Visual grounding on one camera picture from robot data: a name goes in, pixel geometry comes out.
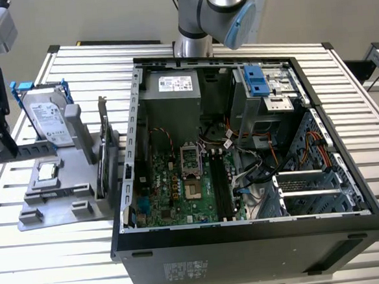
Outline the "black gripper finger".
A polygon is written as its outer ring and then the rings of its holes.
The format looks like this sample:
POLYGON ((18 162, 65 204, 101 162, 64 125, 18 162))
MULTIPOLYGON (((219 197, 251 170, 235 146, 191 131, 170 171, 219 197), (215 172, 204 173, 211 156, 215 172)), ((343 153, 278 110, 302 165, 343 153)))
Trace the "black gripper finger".
POLYGON ((6 121, 0 122, 0 158, 16 158, 19 154, 18 146, 13 140, 6 121))

